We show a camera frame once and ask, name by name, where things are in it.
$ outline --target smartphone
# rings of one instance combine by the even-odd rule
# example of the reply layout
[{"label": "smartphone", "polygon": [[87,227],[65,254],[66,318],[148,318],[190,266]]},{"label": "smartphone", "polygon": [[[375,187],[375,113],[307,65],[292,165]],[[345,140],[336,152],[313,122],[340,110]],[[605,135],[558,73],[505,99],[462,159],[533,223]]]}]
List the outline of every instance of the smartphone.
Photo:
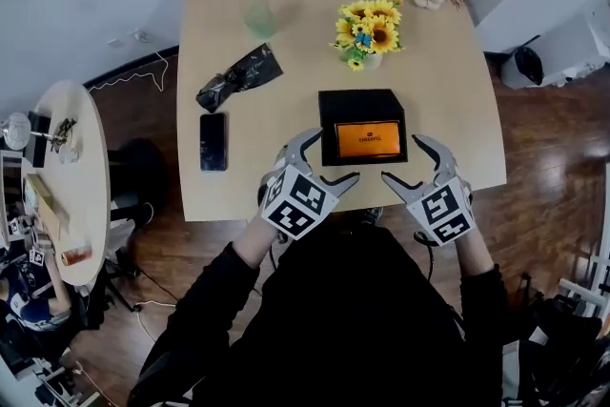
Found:
[{"label": "smartphone", "polygon": [[199,157],[202,172],[227,170],[226,115],[223,112],[199,118]]}]

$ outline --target green glass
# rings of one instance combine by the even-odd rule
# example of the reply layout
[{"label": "green glass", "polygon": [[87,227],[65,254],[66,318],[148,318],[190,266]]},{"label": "green glass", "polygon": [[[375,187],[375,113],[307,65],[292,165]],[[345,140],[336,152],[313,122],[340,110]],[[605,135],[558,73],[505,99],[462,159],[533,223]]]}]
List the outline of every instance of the green glass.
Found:
[{"label": "green glass", "polygon": [[269,39],[275,34],[275,19],[265,0],[253,0],[243,10],[244,23],[254,36]]}]

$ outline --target orange label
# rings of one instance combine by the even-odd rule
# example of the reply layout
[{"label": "orange label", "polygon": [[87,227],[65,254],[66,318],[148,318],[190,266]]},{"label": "orange label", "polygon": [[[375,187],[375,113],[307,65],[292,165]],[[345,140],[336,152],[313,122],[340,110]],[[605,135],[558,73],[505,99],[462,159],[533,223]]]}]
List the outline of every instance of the orange label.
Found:
[{"label": "orange label", "polygon": [[400,154],[398,121],[336,124],[339,157]]}]

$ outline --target black cloth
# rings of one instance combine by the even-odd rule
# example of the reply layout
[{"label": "black cloth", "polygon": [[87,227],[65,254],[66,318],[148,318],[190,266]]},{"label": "black cloth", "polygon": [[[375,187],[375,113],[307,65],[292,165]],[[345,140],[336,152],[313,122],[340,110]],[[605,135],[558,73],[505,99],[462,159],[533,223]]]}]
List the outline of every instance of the black cloth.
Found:
[{"label": "black cloth", "polygon": [[204,268],[153,346],[131,407],[179,398],[201,378],[193,405],[500,405],[507,302],[498,270],[462,279],[463,341],[450,307],[388,230],[323,225],[279,259],[260,310],[230,347],[257,277],[231,244]]}]

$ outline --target black sleeve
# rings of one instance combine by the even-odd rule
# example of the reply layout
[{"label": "black sleeve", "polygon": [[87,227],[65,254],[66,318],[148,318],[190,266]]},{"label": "black sleeve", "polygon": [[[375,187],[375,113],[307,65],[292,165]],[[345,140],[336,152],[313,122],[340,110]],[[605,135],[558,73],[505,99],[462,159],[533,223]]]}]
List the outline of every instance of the black sleeve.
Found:
[{"label": "black sleeve", "polygon": [[502,347],[508,324],[508,299],[498,266],[486,274],[461,280],[471,405],[500,405]]},{"label": "black sleeve", "polygon": [[128,400],[130,407],[179,398],[229,350],[233,320],[258,278],[232,244],[203,269],[176,304],[168,326],[152,347]]}]

